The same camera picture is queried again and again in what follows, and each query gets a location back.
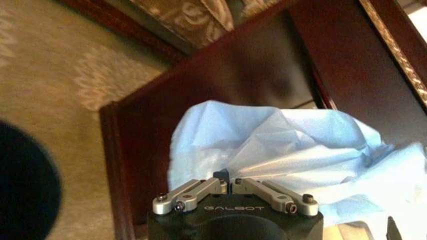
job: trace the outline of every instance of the dark wooden box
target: dark wooden box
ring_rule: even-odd
[[[139,236],[169,190],[171,136],[193,105],[291,108],[295,97],[314,98],[386,142],[427,144],[426,83],[427,45],[395,1],[283,0],[101,110],[117,238]]]

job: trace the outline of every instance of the light blue tissue paper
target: light blue tissue paper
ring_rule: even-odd
[[[378,131],[341,111],[207,101],[185,114],[170,156],[171,190],[227,168],[231,178],[273,180],[313,194],[326,226],[385,213],[397,216],[407,236],[426,236],[394,208],[427,202],[423,146],[394,151]]]

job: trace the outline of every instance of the gold trim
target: gold trim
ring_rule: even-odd
[[[406,54],[403,53],[393,34],[390,33],[387,26],[379,16],[379,13],[377,12],[373,3],[370,0],[359,0],[365,11],[369,15],[369,18],[371,19],[375,28],[381,34],[382,39],[385,40],[389,49],[393,53],[393,56],[395,58],[395,60],[398,61],[401,68],[406,74],[406,77],[409,79],[409,82],[411,83],[419,98],[425,104],[425,107],[427,108],[427,87],[421,79],[421,76],[418,75],[418,73],[415,72],[415,69],[409,61],[409,58],[406,56]]]

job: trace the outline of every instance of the screw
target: screw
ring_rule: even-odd
[[[286,204],[285,209],[286,209],[287,213],[290,213],[290,214],[295,214],[297,210],[298,210],[297,205],[293,202],[289,202]]]
[[[186,209],[185,203],[182,201],[178,201],[177,202],[177,206],[175,206],[174,209],[175,209],[177,212],[182,213],[185,211],[185,209]]]
[[[169,194],[165,192],[161,192],[158,195],[158,201],[163,202],[165,200],[167,200],[167,198],[169,198]]]
[[[311,194],[305,194],[302,196],[302,201],[306,203],[306,204],[313,204],[315,202],[315,198],[314,198],[314,195]]]

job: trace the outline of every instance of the green carpet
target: green carpet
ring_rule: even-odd
[[[50,239],[114,238],[98,110],[167,67],[56,1],[0,1],[0,118],[42,142],[63,181]]]

